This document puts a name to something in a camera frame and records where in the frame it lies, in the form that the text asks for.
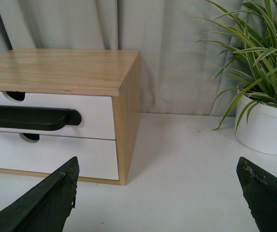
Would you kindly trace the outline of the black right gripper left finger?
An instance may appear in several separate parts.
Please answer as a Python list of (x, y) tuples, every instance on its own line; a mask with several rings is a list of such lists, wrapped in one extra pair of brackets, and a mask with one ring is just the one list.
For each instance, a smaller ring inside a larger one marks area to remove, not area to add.
[(79, 163), (72, 157), (0, 211), (0, 232), (61, 232), (75, 208)]

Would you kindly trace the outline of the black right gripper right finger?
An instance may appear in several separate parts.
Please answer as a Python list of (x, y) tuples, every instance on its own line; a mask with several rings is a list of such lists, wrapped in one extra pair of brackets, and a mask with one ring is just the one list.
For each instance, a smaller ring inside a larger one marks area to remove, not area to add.
[(259, 231), (277, 232), (277, 177), (244, 157), (236, 173)]

